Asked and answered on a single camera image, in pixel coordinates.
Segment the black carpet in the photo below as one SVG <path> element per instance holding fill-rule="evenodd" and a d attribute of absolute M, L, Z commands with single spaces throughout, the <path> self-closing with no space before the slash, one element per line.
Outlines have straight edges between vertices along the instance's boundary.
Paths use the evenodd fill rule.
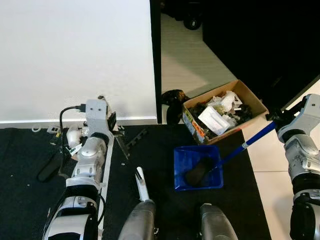
<path fill-rule="evenodd" d="M 127 138 L 133 138 L 143 128 L 126 127 Z M 223 167 L 223 188 L 175 192 L 174 148 L 196 143 L 184 125 L 155 125 L 147 130 L 148 134 L 131 149 L 128 162 L 118 145 L 113 147 L 104 240 L 118 239 L 128 215 L 139 203 L 134 177 L 137 166 L 144 169 L 149 196 L 156 204 L 159 240 L 195 239 L 199 231 L 199 206 L 203 203 L 217 205 L 224 211 L 239 240 L 271 239 L 247 151 Z M 223 157 L 243 142 L 240 131 L 217 145 Z"/>
<path fill-rule="evenodd" d="M 194 145 L 184 125 L 175 127 L 128 126 L 130 140 L 140 130 L 148 134 L 131 149 L 126 161 L 114 145 L 107 193 L 104 240 L 116 240 L 131 210 L 139 202 L 134 167 L 144 169 L 150 197 L 157 207 L 158 239 L 194 239 L 199 224 L 198 207 L 212 203 L 230 220 L 240 240 L 269 240 L 270 234 L 247 151 L 223 167 L 224 187 L 214 190 L 174 191 L 173 149 Z M 49 207 L 54 207 L 65 189 L 65 180 L 36 180 L 39 170 L 56 150 L 53 135 L 42 130 L 0 130 L 0 239 L 40 240 Z M 243 142 L 238 132 L 217 145 L 224 156 Z"/>

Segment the white tile floor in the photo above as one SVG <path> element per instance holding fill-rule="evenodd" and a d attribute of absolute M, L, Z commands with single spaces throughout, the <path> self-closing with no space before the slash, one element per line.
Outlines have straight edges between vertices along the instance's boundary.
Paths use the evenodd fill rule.
<path fill-rule="evenodd" d="M 201 29 L 190 31 L 182 22 L 167 15 L 161 16 L 161 28 L 162 92 L 182 89 L 193 97 L 235 79 L 202 41 Z M 320 81 L 303 96 L 310 93 L 320 94 Z M 162 108 L 164 123 L 167 108 Z M 267 124 L 261 117 L 243 130 L 244 138 L 248 140 Z M 320 148 L 320 126 L 311 132 L 311 137 Z M 271 237 L 273 240 L 290 240 L 293 192 L 283 144 L 276 131 L 272 131 L 247 150 Z"/>

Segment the blue bin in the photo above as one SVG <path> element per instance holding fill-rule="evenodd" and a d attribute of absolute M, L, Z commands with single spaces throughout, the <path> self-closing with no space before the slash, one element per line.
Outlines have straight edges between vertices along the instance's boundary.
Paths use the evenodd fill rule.
<path fill-rule="evenodd" d="M 222 166 L 208 172 L 202 187 L 192 187 L 185 182 L 184 175 L 193 169 L 204 157 L 213 159 L 212 167 L 221 161 L 219 149 L 215 145 L 180 146 L 174 149 L 174 188 L 176 191 L 220 189 L 224 185 Z"/>

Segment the black cable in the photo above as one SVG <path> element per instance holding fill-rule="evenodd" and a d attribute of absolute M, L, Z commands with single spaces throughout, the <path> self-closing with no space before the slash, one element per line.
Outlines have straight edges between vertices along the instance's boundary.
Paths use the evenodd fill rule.
<path fill-rule="evenodd" d="M 99 196 L 99 198 L 102 200 L 102 202 L 103 202 L 103 210 L 102 210 L 102 214 L 101 214 L 101 216 L 100 216 L 100 218 L 99 218 L 99 220 L 98 220 L 98 225 L 101 223 L 101 221 L 102 221 L 102 218 L 104 217 L 104 215 L 105 215 L 105 210 L 106 210 L 106 201 L 105 201 L 105 199 L 101 196 L 101 193 L 98 195 Z"/>
<path fill-rule="evenodd" d="M 59 116 L 59 122 L 60 122 L 60 133 L 61 133 L 61 151 L 62 151 L 62 160 L 60 163 L 60 168 L 59 168 L 59 176 L 64 177 L 65 179 L 67 179 L 69 176 L 62 173 L 62 168 L 65 165 L 65 139 L 64 139 L 64 127 L 63 127 L 63 123 L 62 123 L 62 115 L 64 114 L 65 111 L 70 110 L 70 109 L 79 109 L 80 106 L 69 106 L 66 107 L 65 109 L 63 109 L 60 112 L 60 116 Z"/>

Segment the cardboard box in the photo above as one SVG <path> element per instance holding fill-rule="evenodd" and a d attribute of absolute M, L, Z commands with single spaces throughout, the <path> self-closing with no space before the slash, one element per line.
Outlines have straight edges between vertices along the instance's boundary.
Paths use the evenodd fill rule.
<path fill-rule="evenodd" d="M 197 103 L 208 102 L 213 96 L 223 97 L 226 94 L 226 91 L 235 92 L 244 104 L 247 104 L 251 107 L 252 119 L 240 125 L 237 125 L 236 127 L 226 131 L 222 135 L 209 139 L 202 127 L 197 124 L 188 109 L 194 107 Z M 235 80 L 186 101 L 183 104 L 182 120 L 198 144 L 211 145 L 231 134 L 240 131 L 241 129 L 256 121 L 257 118 L 268 113 L 268 109 L 254 95 L 254 93 L 242 81 Z"/>

